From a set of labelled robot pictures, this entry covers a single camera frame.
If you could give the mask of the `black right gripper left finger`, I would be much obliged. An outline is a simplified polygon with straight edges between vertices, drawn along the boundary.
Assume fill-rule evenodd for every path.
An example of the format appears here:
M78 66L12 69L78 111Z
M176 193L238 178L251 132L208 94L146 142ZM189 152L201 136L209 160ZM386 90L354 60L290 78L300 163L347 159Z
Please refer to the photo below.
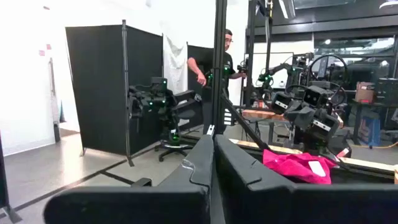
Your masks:
M204 135L155 187L75 187L52 197L45 224L210 224L214 143Z

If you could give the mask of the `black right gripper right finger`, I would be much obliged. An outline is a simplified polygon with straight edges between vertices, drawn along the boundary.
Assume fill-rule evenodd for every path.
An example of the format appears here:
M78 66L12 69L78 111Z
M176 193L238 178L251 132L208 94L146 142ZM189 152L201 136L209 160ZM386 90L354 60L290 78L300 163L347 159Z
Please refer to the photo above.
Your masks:
M398 185L299 184L223 135L215 144L227 224L398 224Z

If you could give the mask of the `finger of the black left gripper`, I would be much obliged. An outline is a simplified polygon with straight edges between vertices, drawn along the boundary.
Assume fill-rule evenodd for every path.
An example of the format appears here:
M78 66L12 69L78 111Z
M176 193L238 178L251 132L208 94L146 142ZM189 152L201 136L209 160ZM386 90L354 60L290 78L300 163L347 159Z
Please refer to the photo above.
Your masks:
M328 141L339 128L339 124L338 119L329 115L326 110L316 110L312 119L312 134L318 139Z
M272 97L271 109L275 114L283 114L289 107L292 97L284 92L277 92Z

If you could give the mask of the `wooden workbench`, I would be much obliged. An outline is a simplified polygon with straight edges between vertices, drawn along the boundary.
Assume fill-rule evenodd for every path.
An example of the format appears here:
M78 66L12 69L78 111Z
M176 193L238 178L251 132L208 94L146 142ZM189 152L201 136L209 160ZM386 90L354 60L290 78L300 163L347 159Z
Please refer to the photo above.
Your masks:
M271 111L261 110L243 110L242 115L250 121L271 120L271 121L287 121L282 115L275 114Z

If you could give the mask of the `red cloth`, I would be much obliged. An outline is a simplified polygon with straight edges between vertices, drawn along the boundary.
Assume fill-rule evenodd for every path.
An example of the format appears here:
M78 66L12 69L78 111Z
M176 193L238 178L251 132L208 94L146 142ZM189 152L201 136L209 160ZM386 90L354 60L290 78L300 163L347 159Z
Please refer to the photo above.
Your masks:
M282 155L269 150L263 150L262 163L280 175L311 184L331 184L330 170L336 166L329 159L309 153Z

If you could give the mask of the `white board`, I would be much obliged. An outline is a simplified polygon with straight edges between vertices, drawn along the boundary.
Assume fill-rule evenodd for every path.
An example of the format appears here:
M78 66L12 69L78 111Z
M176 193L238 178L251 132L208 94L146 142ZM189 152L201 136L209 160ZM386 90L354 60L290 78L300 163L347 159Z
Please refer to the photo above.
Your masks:
M270 53L269 60L269 68L274 68L281 63L292 64L292 52L277 52ZM255 87L260 87L262 82L258 81L260 74L263 74L266 71L266 53L254 53L253 55L253 65L252 65L252 84ZM276 72L275 75L272 76L273 81L271 82L272 88L285 88L287 85L288 74L285 69Z

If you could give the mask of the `blue crate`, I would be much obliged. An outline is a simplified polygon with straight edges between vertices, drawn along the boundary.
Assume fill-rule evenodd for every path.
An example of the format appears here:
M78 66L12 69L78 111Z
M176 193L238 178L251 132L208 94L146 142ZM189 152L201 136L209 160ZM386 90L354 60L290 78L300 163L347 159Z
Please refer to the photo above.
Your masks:
M381 143L380 119L363 116L359 126L358 138L368 146L379 146Z

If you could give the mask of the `cardboard box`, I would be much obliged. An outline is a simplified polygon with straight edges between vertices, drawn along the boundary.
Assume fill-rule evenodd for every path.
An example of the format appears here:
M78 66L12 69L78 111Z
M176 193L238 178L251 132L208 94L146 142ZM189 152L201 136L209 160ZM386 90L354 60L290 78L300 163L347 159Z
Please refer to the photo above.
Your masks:
M374 83L358 82L356 85L355 101L360 103L373 103L374 89Z

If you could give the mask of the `person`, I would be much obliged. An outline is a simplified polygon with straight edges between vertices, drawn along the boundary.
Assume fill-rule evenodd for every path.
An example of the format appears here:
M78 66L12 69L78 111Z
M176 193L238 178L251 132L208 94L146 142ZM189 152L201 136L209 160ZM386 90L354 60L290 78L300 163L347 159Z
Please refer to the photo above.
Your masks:
M227 50L233 41L233 33L229 29L225 29L224 37L224 56L223 56L223 88L226 91L226 96L229 96L228 86L230 80L239 78L246 78L245 72L236 72L233 67L233 59ZM212 75L213 66L213 52L210 49L204 56L192 57L189 56L187 60L188 68L197 76L197 82L203 87L202 90L202 115L203 115L203 134L207 133L209 125L211 124L212 115L212 90L211 85L207 84L210 81L208 76Z

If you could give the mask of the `black metal rack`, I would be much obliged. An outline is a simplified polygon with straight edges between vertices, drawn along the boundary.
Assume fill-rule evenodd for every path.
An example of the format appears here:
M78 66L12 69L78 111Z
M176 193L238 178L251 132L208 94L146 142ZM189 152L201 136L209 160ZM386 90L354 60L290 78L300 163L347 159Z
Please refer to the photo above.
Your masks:
M248 24L246 27L246 54L248 60L248 77L246 80L246 109L251 108L251 94L253 92L252 85L252 65L254 56L254 40L255 40L255 20L256 14L259 12L264 16L265 40L267 42L267 60L266 70L269 69L269 60L271 52L271 32L272 32L272 7L273 0L249 0L248 6Z

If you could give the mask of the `black office chair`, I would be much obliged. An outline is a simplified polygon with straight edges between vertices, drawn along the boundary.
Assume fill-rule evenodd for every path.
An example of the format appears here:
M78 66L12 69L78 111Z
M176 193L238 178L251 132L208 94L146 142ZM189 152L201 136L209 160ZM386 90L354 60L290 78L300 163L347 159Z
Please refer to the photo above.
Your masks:
M164 105L159 109L159 120L162 125L160 134L160 144L155 147L155 151L160 148L166 149L158 157L159 162L164 161L164 157L172 153L187 156L186 150L193 149L194 143L190 143L181 135L178 125L181 119L190 120L196 115L196 110L201 108L201 96L193 90L173 94L171 90L164 93Z

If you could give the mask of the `black diagonal frame strut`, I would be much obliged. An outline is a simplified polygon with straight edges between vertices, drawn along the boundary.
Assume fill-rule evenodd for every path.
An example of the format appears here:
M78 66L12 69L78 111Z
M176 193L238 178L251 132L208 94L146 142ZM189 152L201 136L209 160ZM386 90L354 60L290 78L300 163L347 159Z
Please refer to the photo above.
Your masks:
M255 131L250 127L250 125L245 121L243 116L236 111L236 108L232 102L227 99L225 93L220 94L220 100L223 102L224 107L232 114L232 117L242 126L249 137L257 144L260 149L270 150L267 143L263 142L260 137L255 133Z

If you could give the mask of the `black vertical frame post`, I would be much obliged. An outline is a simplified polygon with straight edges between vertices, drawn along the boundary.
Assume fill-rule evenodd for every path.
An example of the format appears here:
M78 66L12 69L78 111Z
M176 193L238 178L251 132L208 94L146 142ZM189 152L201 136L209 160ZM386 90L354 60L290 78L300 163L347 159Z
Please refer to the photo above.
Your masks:
M224 38L226 26L226 10L228 0L216 0L215 9L215 36L214 36L214 53L213 66L214 78L212 89L212 124L214 127L214 136L220 134L220 127L223 124L221 115L221 87L222 87L222 71L223 55L224 55Z

